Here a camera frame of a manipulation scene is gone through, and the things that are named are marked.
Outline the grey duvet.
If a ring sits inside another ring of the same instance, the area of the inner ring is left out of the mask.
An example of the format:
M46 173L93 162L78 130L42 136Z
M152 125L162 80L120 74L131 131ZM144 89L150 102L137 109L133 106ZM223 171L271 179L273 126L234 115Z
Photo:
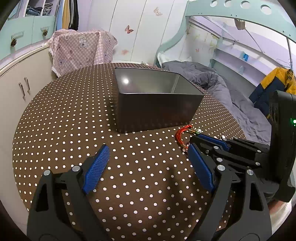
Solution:
M190 82L201 86L223 104L236 119L248 140L266 145L270 144L271 124L267 118L216 70L197 62L188 61L168 61L162 63L162 68L179 73Z

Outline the brown polka dot tablecloth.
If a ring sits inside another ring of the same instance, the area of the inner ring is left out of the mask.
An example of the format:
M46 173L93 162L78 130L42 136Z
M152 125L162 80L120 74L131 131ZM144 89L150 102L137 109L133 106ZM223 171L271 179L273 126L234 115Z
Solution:
M204 97L189 124L130 133L116 129L116 67L99 64L47 84L23 112L13 138L13 170L29 211L31 240L207 240L225 232L234 195L228 171L204 189L188 159L193 133L244 137L231 113ZM106 144L110 159L95 189L84 193L84 161Z

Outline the yellow navy jacket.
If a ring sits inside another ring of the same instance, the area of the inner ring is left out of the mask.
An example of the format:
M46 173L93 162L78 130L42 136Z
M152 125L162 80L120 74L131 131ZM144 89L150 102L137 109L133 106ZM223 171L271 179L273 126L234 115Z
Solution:
M276 90L295 95L295 75L291 69L277 67L267 74L249 99L254 107L269 118L269 97Z

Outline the silver metal tin box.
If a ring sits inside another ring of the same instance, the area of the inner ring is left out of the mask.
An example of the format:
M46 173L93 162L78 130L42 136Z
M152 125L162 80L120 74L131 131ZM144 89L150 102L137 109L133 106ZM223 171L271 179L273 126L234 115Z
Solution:
M116 129L130 133L189 124L204 94L179 73L116 67L112 97Z

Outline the cream curved cabinet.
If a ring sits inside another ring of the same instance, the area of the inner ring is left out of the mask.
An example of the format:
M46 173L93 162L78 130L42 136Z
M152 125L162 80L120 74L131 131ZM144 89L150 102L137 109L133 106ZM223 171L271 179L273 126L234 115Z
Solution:
M55 77L48 47L20 56L1 69L1 203L22 230L26 210L15 184L12 161L13 137L18 121L33 97Z

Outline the pink patterned cloth cover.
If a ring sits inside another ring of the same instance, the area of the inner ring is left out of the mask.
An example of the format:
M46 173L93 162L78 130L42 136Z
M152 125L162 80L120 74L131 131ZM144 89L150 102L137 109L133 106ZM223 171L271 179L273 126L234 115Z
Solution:
M104 30L77 32L60 29L47 41L52 71L58 76L103 63L111 63L117 39Z

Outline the white wardrobe doors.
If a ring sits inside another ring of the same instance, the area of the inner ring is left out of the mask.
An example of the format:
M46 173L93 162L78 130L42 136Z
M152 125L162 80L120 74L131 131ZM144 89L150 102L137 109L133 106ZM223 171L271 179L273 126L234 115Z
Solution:
M178 31L186 1L78 1L79 31L105 30L118 44L113 60L152 64L159 46Z

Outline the hanging clothes row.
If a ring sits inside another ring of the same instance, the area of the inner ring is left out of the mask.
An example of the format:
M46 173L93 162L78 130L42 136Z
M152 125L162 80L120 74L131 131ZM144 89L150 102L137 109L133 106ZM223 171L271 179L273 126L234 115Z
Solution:
M79 10L78 0L61 0L56 17L56 30L78 30Z

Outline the mint green drawer unit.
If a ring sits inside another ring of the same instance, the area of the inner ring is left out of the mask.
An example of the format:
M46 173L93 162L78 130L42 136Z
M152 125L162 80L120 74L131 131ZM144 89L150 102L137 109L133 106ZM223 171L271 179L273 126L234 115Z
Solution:
M30 44L49 39L54 16L26 16L7 20L1 29L1 59Z

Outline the white cubby shelf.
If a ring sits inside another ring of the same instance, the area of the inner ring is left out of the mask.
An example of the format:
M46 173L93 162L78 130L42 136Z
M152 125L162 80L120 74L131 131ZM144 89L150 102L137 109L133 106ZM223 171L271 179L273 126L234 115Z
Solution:
M26 16L54 16L60 2L59 0L22 0L12 10L8 20Z

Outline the mint green bunk bed frame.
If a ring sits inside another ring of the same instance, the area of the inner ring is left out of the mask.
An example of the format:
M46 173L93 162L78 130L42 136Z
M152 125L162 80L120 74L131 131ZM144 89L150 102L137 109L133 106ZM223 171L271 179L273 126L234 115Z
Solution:
M208 66L249 96L273 69L295 70L295 7L284 1L187 2L154 64L171 60Z

